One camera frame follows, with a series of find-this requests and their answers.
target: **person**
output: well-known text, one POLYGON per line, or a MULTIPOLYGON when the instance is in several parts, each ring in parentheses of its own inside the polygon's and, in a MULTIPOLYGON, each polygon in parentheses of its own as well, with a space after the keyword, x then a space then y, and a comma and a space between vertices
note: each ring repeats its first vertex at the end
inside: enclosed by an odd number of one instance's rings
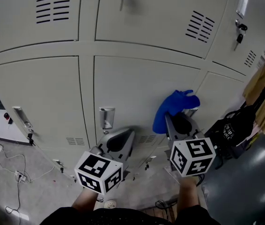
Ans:
MULTIPOLYGON (((141 211, 133 209, 97 209, 94 206, 98 194, 84 188, 72 207, 59 208, 41 225, 59 224, 146 224, 146 225, 170 225, 171 222, 160 217, 152 217, 141 211)), ((175 224, 183 225, 220 225, 212 219, 207 210, 199 205, 196 189, 196 180, 193 177, 181 179, 179 196, 177 201, 177 218, 175 224)))

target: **ventilation slot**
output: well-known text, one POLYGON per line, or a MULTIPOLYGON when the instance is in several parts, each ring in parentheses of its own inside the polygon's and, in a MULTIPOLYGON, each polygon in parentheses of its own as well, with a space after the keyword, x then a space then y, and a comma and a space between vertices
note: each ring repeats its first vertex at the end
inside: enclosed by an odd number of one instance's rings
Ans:
POLYGON ((248 66, 248 67, 251 67, 253 62, 254 62, 254 60, 255 60, 255 58, 256 58, 256 54, 253 51, 250 50, 250 52, 249 52, 244 64, 246 66, 248 66))
POLYGON ((82 146, 85 145, 83 138, 67 137, 67 142, 70 146, 82 146))
POLYGON ((193 11, 186 35, 200 42, 207 43, 213 31, 214 23, 212 19, 193 11))
POLYGON ((36 0, 36 23, 68 20, 69 3, 70 0, 36 0))
POLYGON ((156 138, 156 135, 142 136, 138 143, 152 143, 156 138))

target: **white cube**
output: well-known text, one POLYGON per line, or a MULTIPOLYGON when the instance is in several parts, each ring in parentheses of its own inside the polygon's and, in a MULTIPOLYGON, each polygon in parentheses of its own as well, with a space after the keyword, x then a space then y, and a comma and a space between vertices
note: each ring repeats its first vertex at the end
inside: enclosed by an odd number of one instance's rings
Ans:
POLYGON ((84 152, 75 166, 79 183, 99 194, 105 195, 123 178, 123 164, 84 152))
POLYGON ((170 161, 183 177, 206 173, 216 152, 209 138, 181 140, 173 143, 170 161))

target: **blue cloth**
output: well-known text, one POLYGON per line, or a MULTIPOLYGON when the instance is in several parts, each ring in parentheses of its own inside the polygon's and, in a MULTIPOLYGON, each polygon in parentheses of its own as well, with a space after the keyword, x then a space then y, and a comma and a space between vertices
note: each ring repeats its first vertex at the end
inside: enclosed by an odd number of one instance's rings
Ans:
POLYGON ((155 120, 153 122, 152 129, 155 133, 167 133, 167 124, 165 119, 167 112, 170 113, 170 115, 175 116, 183 109, 191 109, 200 106, 200 101, 197 96, 187 96, 187 94, 192 92, 193 90, 187 90, 184 92, 175 90, 175 92, 163 101, 156 112, 155 120))

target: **concrete floor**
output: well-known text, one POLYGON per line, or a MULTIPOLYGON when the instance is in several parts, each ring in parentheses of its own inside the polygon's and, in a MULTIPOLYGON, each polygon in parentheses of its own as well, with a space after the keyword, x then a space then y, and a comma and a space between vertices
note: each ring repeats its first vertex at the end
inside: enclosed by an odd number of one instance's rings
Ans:
MULTIPOLYGON (((0 142, 8 156, 24 154, 26 171, 32 179, 52 168, 43 155, 34 147, 0 142)), ((178 184, 164 170, 169 165, 164 154, 165 147, 156 149, 157 158, 145 171, 140 169, 136 180, 132 176, 104 197, 115 199, 118 207, 144 209, 153 207, 156 200, 177 197, 178 184)), ((3 167, 12 171, 23 169, 23 158, 10 160, 0 153, 3 167)), ((221 169, 213 167, 203 182, 208 210, 222 225, 252 224, 265 210, 265 136, 258 139, 252 148, 238 160, 228 161, 221 169)), ((38 225, 59 207, 70 206, 82 187, 54 169, 31 184, 20 184, 21 207, 19 212, 29 221, 22 224, 38 225)), ((8 215, 5 207, 17 208, 17 182, 12 173, 0 167, 0 224, 19 224, 19 218, 8 215)), ((96 208, 103 203, 96 203, 96 208)))
POLYGON ((265 216, 265 135, 238 159, 215 166, 202 183, 211 216, 222 225, 251 225, 265 216))

